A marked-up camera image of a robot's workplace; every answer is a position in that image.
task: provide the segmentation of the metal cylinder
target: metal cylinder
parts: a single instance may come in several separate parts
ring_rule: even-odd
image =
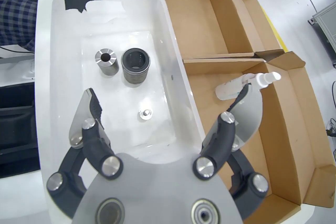
[[[117,56],[111,49],[97,51],[95,60],[102,72],[107,76],[113,76],[119,70]]]
[[[140,84],[146,79],[149,65],[149,55],[139,48],[129,49],[121,57],[124,77],[131,84]]]

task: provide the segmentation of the yellow floor line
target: yellow floor line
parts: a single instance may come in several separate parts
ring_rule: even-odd
[[[285,43],[283,42],[282,38],[280,37],[279,33],[277,32],[276,28],[274,27],[272,21],[270,20],[270,18],[267,16],[265,10],[261,7],[261,9],[264,11],[264,14],[265,14],[265,17],[267,19],[267,21],[269,22],[271,28],[272,28],[272,31],[276,37],[276,39],[278,40],[279,44],[281,45],[281,47],[283,48],[284,51],[288,51]]]

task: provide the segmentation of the bottle cap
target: bottle cap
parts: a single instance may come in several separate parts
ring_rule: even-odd
[[[262,86],[268,86],[272,82],[280,80],[281,75],[277,72],[265,73],[260,75],[259,79],[260,82],[262,83]]]

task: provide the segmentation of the metal cabinet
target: metal cabinet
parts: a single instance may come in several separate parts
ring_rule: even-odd
[[[336,2],[313,15],[309,23],[311,25],[318,23],[327,38],[327,43],[336,53]]]

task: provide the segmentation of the small metal part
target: small metal part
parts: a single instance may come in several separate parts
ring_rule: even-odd
[[[47,181],[47,188],[50,191],[55,191],[60,188],[63,183],[63,177],[61,173],[52,174]]]
[[[191,209],[193,224],[218,224],[219,212],[216,206],[209,200],[197,200]]]
[[[96,212],[96,224],[122,224],[124,218],[124,205],[117,198],[103,201]]]
[[[89,129],[92,128],[94,125],[96,124],[96,120],[93,118],[88,118],[85,119],[83,124],[82,124],[82,128],[83,129]]]
[[[238,138],[234,138],[233,144],[232,144],[232,152],[239,149],[239,140]]]
[[[261,175],[261,174],[257,174],[253,177],[253,185],[255,186],[255,188],[259,191],[259,192],[266,192],[269,189],[269,183],[266,180],[266,178]]]
[[[117,56],[111,49],[97,51],[95,60],[102,72],[107,76],[113,76],[119,70]]]
[[[104,160],[102,165],[102,172],[105,176],[114,176],[120,168],[120,160],[115,156],[110,156]]]
[[[204,178],[209,178],[214,173],[214,166],[211,160],[199,157],[196,161],[196,170]]]
[[[221,116],[222,120],[228,124],[234,123],[234,116],[231,112],[224,111]]]
[[[153,115],[153,111],[151,109],[139,110],[139,115],[141,119],[149,120]]]
[[[124,77],[131,84],[140,84],[146,79],[149,65],[149,55],[139,48],[129,49],[121,56]]]
[[[78,147],[83,141],[82,133],[74,134],[70,139],[70,145],[72,147]]]

